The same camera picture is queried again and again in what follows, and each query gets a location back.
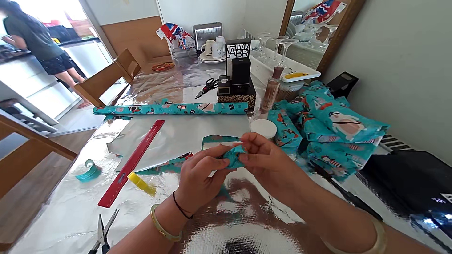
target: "stack of plates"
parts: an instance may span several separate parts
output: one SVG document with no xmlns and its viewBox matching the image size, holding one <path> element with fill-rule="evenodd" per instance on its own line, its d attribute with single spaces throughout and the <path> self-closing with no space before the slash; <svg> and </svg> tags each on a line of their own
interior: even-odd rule
<svg viewBox="0 0 452 254">
<path fill-rule="evenodd" d="M 206 55 L 206 53 L 201 53 L 199 56 L 199 60 L 203 63 L 207 64 L 217 64 L 226 61 L 226 56 L 222 56 L 220 58 L 212 58 L 212 56 Z"/>
</svg>

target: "wooden chair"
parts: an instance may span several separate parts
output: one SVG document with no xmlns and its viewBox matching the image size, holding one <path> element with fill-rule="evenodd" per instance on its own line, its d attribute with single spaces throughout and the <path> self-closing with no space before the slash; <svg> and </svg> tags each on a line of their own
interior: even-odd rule
<svg viewBox="0 0 452 254">
<path fill-rule="evenodd" d="M 83 83 L 75 85 L 75 89 L 85 96 L 85 98 L 87 98 L 94 106 L 104 107 L 105 104 L 99 99 L 100 96 L 121 77 L 128 83 L 132 82 L 140 70 L 141 66 L 132 56 L 130 51 L 125 49 L 112 64 L 85 80 Z"/>
<path fill-rule="evenodd" d="M 0 198 L 51 152 L 56 152 L 70 160 L 77 157 L 75 152 L 0 115 L 0 140 L 14 132 L 28 138 L 28 141 L 6 157 L 0 158 Z"/>
</svg>

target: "bare leg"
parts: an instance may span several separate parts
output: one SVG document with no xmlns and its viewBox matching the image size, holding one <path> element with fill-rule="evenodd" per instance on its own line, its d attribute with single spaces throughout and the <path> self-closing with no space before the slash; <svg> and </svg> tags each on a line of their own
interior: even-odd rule
<svg viewBox="0 0 452 254">
<path fill-rule="evenodd" d="M 85 80 L 74 68 L 68 69 L 67 73 L 69 73 L 69 75 L 76 79 L 79 83 L 82 83 Z"/>
<path fill-rule="evenodd" d="M 72 79 L 72 77 L 67 73 L 66 71 L 62 73 L 55 74 L 55 77 L 61 79 L 66 84 L 68 84 L 82 99 L 83 103 L 78 106 L 78 108 L 84 108 L 91 104 L 79 91 L 75 90 L 74 86 L 76 85 L 75 81 Z"/>
</svg>

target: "toaster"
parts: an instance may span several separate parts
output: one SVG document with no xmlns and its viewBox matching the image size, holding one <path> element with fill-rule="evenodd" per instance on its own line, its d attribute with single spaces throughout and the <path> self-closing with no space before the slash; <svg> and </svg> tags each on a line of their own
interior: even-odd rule
<svg viewBox="0 0 452 254">
<path fill-rule="evenodd" d="M 201 47 L 206 43 L 206 40 L 214 40 L 218 36 L 223 36 L 223 24 L 220 22 L 194 25 L 193 36 L 195 38 L 196 50 L 201 51 Z"/>
</svg>

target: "wooden floor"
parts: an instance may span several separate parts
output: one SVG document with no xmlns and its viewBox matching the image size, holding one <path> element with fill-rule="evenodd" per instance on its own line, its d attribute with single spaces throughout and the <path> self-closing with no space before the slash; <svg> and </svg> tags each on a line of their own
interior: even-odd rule
<svg viewBox="0 0 452 254">
<path fill-rule="evenodd" d="M 50 138 L 79 153 L 95 130 Z M 14 243 L 39 212 L 72 161 L 51 153 L 0 199 L 0 243 Z"/>
</svg>

